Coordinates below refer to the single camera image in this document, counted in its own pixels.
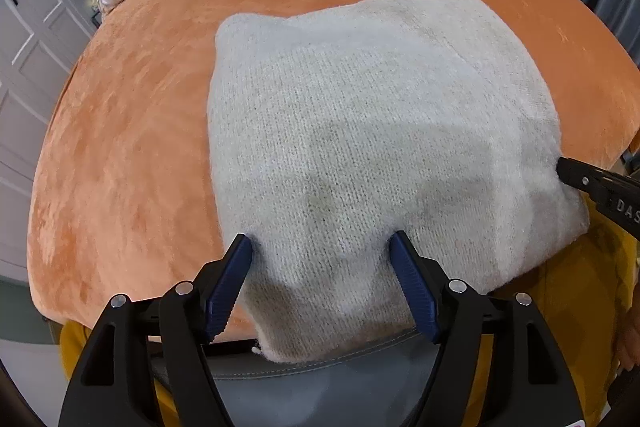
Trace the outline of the person's right hand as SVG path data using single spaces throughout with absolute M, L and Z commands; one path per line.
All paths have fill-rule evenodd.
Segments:
M 631 371 L 640 364 L 639 308 L 633 305 L 624 318 L 617 337 L 616 355 L 620 366 Z

